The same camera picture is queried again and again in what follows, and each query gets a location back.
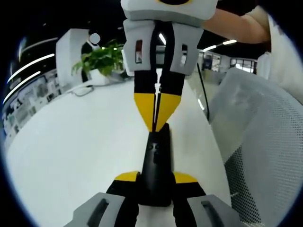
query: window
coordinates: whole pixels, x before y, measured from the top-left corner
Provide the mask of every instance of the window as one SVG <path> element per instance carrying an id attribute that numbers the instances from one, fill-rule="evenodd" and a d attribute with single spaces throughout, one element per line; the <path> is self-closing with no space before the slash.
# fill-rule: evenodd
<path id="1" fill-rule="evenodd" d="M 243 60 L 243 59 L 231 59 L 230 67 L 236 67 L 237 69 L 254 73 L 255 62 L 251 60 Z"/>
<path id="2" fill-rule="evenodd" d="M 211 70 L 218 72 L 221 63 L 221 56 L 212 53 L 205 53 L 204 54 L 204 62 L 209 61 L 211 63 Z"/>

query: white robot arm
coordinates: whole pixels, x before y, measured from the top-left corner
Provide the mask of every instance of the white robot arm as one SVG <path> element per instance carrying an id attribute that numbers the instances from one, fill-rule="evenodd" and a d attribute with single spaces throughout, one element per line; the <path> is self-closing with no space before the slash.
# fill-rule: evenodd
<path id="1" fill-rule="evenodd" d="M 213 16 L 216 4 L 217 0 L 121 0 L 127 17 L 124 61 L 134 72 L 134 99 L 150 132 L 159 132 L 179 105 L 184 78 L 197 63 L 201 23 Z M 159 36 L 165 40 L 162 65 L 156 59 Z M 157 68 L 162 68 L 160 81 Z"/>

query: green leaves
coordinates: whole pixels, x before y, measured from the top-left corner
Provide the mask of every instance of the green leaves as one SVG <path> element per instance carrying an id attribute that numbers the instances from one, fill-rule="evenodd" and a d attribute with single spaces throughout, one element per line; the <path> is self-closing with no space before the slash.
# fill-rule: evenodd
<path id="1" fill-rule="evenodd" d="M 108 76 L 113 70 L 123 70 L 122 49 L 123 44 L 117 44 L 116 40 L 109 41 L 104 48 L 93 50 L 81 56 L 81 61 L 76 63 L 72 72 L 82 68 L 86 74 L 98 69 L 103 75 Z"/>

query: white desk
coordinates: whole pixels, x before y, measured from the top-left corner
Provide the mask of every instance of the white desk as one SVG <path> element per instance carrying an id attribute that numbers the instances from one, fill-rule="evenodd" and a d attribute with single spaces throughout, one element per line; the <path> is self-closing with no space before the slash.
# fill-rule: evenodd
<path id="1" fill-rule="evenodd" d="M 20 199 L 39 226 L 67 224 L 77 207 L 105 192 L 117 175 L 141 171 L 148 131 L 133 90 L 131 81 L 84 97 L 67 94 L 17 134 L 6 160 Z M 169 124 L 175 170 L 194 176 L 207 194 L 230 205 L 219 149 L 187 82 Z M 171 210 L 140 207 L 136 226 L 175 226 Z"/>

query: gray gripper housing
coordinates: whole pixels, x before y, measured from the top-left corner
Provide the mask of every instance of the gray gripper housing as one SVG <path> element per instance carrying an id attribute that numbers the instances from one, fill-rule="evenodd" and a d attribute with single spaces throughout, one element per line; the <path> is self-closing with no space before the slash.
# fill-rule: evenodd
<path id="1" fill-rule="evenodd" d="M 125 197 L 98 193 L 78 207 L 64 227 L 114 227 Z"/>
<path id="2" fill-rule="evenodd" d="M 126 62 L 130 71 L 151 70 L 150 46 L 155 22 L 152 20 L 125 20 L 124 31 L 126 43 L 123 47 Z M 172 23 L 175 36 L 175 48 L 171 72 L 191 75 L 196 67 L 199 56 L 197 45 L 203 34 L 203 29 L 184 24 Z M 142 41 L 142 61 L 136 62 L 136 43 Z M 185 64 L 180 64 L 183 56 L 182 46 L 187 46 L 187 58 Z"/>
<path id="3" fill-rule="evenodd" d="M 214 195 L 187 199 L 197 227 L 241 227 L 239 214 Z"/>

